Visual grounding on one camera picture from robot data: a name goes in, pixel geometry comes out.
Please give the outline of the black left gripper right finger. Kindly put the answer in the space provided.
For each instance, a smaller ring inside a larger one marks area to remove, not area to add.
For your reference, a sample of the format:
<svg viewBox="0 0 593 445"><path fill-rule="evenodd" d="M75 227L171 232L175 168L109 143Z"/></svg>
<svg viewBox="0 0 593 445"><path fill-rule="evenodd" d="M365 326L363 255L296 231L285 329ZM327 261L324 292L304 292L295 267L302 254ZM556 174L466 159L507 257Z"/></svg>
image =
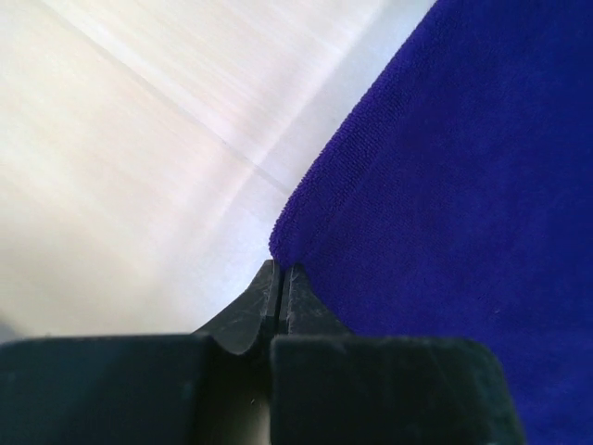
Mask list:
<svg viewBox="0 0 593 445"><path fill-rule="evenodd" d="M277 333L301 336L345 336L344 326L315 295L304 267L296 264L284 274Z"/></svg>

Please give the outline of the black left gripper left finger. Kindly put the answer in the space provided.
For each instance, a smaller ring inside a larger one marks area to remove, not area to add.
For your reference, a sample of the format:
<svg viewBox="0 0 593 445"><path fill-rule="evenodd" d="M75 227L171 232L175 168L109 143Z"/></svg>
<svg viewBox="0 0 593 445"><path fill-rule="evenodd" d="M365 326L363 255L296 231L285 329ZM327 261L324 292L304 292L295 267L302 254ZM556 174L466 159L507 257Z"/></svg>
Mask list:
<svg viewBox="0 0 593 445"><path fill-rule="evenodd" d="M282 269L266 260L245 291L196 332L233 355L258 353L277 332L281 301Z"/></svg>

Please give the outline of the purple towel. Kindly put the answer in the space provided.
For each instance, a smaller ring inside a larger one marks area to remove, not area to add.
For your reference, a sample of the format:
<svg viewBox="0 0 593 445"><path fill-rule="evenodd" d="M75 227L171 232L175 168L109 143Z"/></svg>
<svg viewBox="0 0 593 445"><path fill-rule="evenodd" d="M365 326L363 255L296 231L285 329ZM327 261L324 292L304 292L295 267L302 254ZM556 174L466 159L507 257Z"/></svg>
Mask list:
<svg viewBox="0 0 593 445"><path fill-rule="evenodd" d="M485 343L530 443L590 443L591 3L436 2L270 251L359 333Z"/></svg>

